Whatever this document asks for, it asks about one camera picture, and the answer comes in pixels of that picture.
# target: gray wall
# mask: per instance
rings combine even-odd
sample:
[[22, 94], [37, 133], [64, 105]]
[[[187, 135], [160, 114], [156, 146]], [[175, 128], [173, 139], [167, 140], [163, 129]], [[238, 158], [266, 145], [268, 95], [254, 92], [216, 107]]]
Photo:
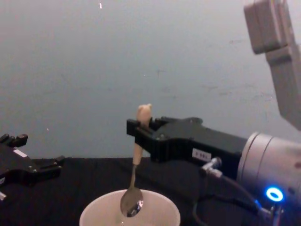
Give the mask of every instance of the gray wall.
[[[301, 40], [301, 1], [289, 1]], [[243, 1], [1, 0], [0, 132], [31, 157], [131, 156], [126, 119], [197, 116], [212, 129], [298, 141], [278, 113]]]

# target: blue led ring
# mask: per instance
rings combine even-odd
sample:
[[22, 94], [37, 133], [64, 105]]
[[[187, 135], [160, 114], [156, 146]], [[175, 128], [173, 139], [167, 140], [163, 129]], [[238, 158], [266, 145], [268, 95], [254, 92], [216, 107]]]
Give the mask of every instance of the blue led ring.
[[270, 187], [267, 190], [266, 195], [274, 202], [280, 202], [283, 200], [283, 193], [276, 187]]

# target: spoon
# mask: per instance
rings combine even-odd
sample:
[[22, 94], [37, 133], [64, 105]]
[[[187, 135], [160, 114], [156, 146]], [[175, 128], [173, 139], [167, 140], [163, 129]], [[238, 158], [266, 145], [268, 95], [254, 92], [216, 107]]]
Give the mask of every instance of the spoon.
[[[151, 104], [138, 107], [137, 120], [144, 126], [148, 126], [151, 120]], [[143, 206], [143, 195], [139, 188], [135, 187], [136, 168], [140, 164], [143, 149], [138, 144], [134, 145], [133, 171], [130, 187], [120, 200], [120, 209], [125, 217], [134, 217]]]
[[120, 209], [125, 217], [133, 217], [142, 208], [143, 205], [143, 195], [139, 188], [135, 187], [135, 171], [137, 165], [133, 164], [132, 178], [130, 187], [123, 194], [120, 201]]

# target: black table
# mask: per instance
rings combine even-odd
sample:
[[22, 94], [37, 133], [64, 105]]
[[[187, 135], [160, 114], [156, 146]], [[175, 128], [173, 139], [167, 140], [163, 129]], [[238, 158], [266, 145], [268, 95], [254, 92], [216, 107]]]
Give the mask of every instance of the black table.
[[[78, 226], [83, 209], [97, 197], [129, 185], [132, 159], [67, 158], [59, 178], [34, 187], [7, 185], [1, 191], [8, 196], [0, 204], [0, 226]], [[198, 168], [182, 161], [164, 164], [143, 158], [137, 169], [136, 186], [170, 198], [181, 213], [182, 226], [196, 226], [192, 217], [193, 202], [202, 181]], [[209, 184], [211, 191], [239, 196], [220, 182]], [[236, 206], [208, 201], [198, 210], [209, 226], [254, 226], [257, 218]], [[296, 212], [289, 211], [283, 225], [301, 225]]]

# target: label sticker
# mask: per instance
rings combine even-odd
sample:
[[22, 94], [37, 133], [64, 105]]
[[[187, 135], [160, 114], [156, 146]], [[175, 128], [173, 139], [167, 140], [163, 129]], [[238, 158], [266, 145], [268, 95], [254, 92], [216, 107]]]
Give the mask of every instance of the label sticker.
[[14, 153], [20, 155], [20, 156], [23, 157], [23, 158], [27, 157], [27, 155], [26, 155], [25, 153], [21, 152], [21, 151], [18, 150], [18, 149], [15, 149], [15, 150], [14, 150]]
[[2, 185], [4, 183], [4, 181], [5, 181], [5, 178], [1, 178], [0, 179], [0, 185]]
[[202, 161], [206, 161], [206, 162], [211, 161], [211, 154], [210, 153], [203, 152], [203, 151], [195, 149], [195, 148], [192, 150], [192, 157], [196, 158], [196, 159], [200, 159]]

